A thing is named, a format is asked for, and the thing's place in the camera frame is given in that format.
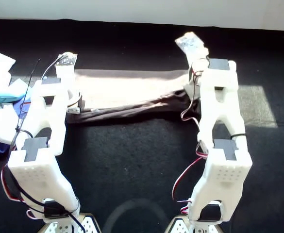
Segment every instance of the floor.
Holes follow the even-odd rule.
[[[119,70],[187,69],[174,39],[195,31],[210,57],[237,63],[239,100],[253,167],[246,179],[229,233],[284,232],[284,32],[171,25],[0,20],[0,52],[17,60],[13,78],[35,77],[64,51],[78,53],[76,68]],[[128,121],[68,125],[62,173],[101,228],[112,232],[158,233],[179,213],[170,197],[175,179],[195,158],[197,129],[172,114]],[[216,125],[214,136],[227,137]],[[5,156],[0,156],[0,169]],[[198,164],[177,190],[187,198],[203,171]],[[126,205],[112,227],[110,214]],[[37,232],[41,221],[10,202],[0,184],[0,232]]]

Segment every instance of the wire bundle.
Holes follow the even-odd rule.
[[[202,75],[202,71],[194,71],[193,68],[191,67],[189,69],[189,78],[193,79],[193,83],[194,83],[194,91],[193,91],[193,98],[191,100],[191,103],[189,105],[189,107],[187,109],[185,109],[184,111],[181,112],[181,120],[182,121],[188,121],[188,120],[193,120],[195,122],[195,124],[197,125],[197,128],[198,130],[200,131],[200,127],[199,127],[199,122],[198,120],[193,117],[193,116],[188,116],[188,117],[185,117],[185,114],[192,109],[192,107],[194,106],[194,98],[195,98],[195,93],[196,93],[196,85],[197,85],[197,82],[198,82],[198,78],[201,77]],[[174,186],[172,188],[172,199],[175,200],[175,190],[176,190],[176,187],[177,185],[179,184],[180,180],[183,178],[183,176],[187,173],[187,171],[193,167],[198,161],[202,160],[202,159],[206,159],[207,158],[207,153],[204,153],[204,152],[200,152],[199,151],[199,148],[200,148],[200,145],[201,145],[201,141],[198,142],[197,146],[196,146],[196,149],[195,149],[195,153],[197,156],[199,156],[199,158],[197,158],[194,162],[192,162],[183,172],[182,174],[176,179],[175,183],[174,183]],[[191,203],[191,200],[179,200],[177,202],[186,202],[186,203]],[[180,212],[181,214],[188,214],[188,205],[185,206],[185,207],[182,207],[180,209]]]

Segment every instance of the white perforated plate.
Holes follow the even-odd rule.
[[[99,233],[91,217],[86,216],[82,221],[82,225],[84,226],[86,233]],[[71,232],[72,232],[72,226],[62,226],[58,225],[57,223],[50,223],[50,225],[44,231],[44,233],[71,233]],[[80,227],[78,228],[77,232],[84,233]]]
[[[170,233],[189,233],[189,230],[184,221],[182,219],[178,219],[174,222]]]

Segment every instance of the black cable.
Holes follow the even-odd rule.
[[[43,75],[41,76],[40,80],[43,80],[45,75],[48,73],[48,71],[59,61],[61,61],[62,59],[64,59],[64,57],[66,57],[66,54],[62,54],[60,57],[58,57],[57,59],[55,59],[55,61],[53,61],[45,70],[45,72],[43,73]]]
[[[19,131],[25,132],[25,133],[27,133],[31,138],[33,138],[33,134],[31,134],[29,131],[27,131],[27,130],[19,130]]]
[[[20,132],[20,129],[21,129],[21,127],[22,127],[22,124],[23,124],[23,121],[22,121],[22,122],[21,122],[21,125],[20,125],[20,127],[19,127],[19,121],[20,121],[20,117],[21,117],[21,112],[22,112],[22,109],[23,109],[23,105],[24,105],[24,102],[25,102],[25,98],[26,98],[27,92],[28,92],[28,90],[29,90],[29,86],[30,86],[30,83],[31,83],[31,80],[32,80],[32,77],[33,77],[33,73],[34,73],[34,71],[36,70],[36,67],[37,67],[39,61],[40,61],[40,59],[37,60],[35,66],[34,66],[34,68],[33,68],[33,70],[31,71],[31,74],[30,74],[30,79],[29,79],[29,82],[28,82],[28,86],[27,86],[27,89],[26,89],[26,92],[25,92],[25,96],[24,96],[23,102],[22,102],[22,108],[20,109],[21,111],[20,111],[19,116],[18,116],[18,119],[17,119],[16,133],[15,133],[15,136],[13,137],[13,139],[12,139],[12,141],[11,141],[11,144],[10,144],[10,146],[9,146],[6,164],[7,164],[8,161],[9,161],[10,154],[11,154],[11,152],[12,152],[13,147],[14,147],[15,144],[16,144],[17,136],[18,136],[18,134],[19,134],[19,132]]]
[[[34,66],[34,68],[33,68],[33,70],[31,71],[29,83],[28,83],[28,85],[27,85],[26,92],[25,92],[25,95],[24,95],[24,99],[23,99],[23,102],[22,102],[22,104],[21,104],[22,107],[21,107],[21,111],[20,111],[20,113],[19,113],[19,118],[18,118],[18,120],[17,120],[17,129],[21,129],[22,124],[23,124],[23,121],[22,121],[22,122],[21,122],[21,125],[20,125],[20,127],[19,127],[19,121],[20,121],[20,117],[21,117],[21,112],[22,112],[22,110],[23,110],[23,105],[24,105],[24,102],[25,102],[25,98],[26,98],[27,92],[29,91],[29,87],[30,87],[30,83],[31,83],[31,80],[32,80],[32,77],[33,77],[33,73],[34,73],[34,71],[36,70],[36,67],[37,67],[39,61],[40,61],[40,59],[37,60],[35,66]]]
[[[84,228],[84,226],[80,223],[80,221],[78,221],[78,220],[74,217],[74,215],[72,215],[71,213],[69,213],[68,215],[78,224],[78,226],[82,229],[82,231],[83,231],[84,233],[86,233],[86,232],[85,232],[85,228]]]
[[[21,202],[23,205],[25,205],[26,207],[28,207],[29,209],[34,210],[34,211],[36,211],[36,212],[39,212],[39,213],[41,213],[41,214],[44,214],[44,212],[42,212],[42,211],[40,211],[40,210],[36,210],[36,209],[30,207],[30,206],[29,206],[28,204],[26,204],[25,202],[22,202],[21,200],[20,200],[20,202]]]
[[[231,135],[230,139],[233,139],[234,137],[238,137],[238,136],[246,136],[246,133],[236,133]]]

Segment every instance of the light blue object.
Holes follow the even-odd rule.
[[[18,101],[24,97],[24,93],[18,91],[15,92],[13,90],[9,90],[7,88],[4,91],[0,91],[0,103],[11,103]]]

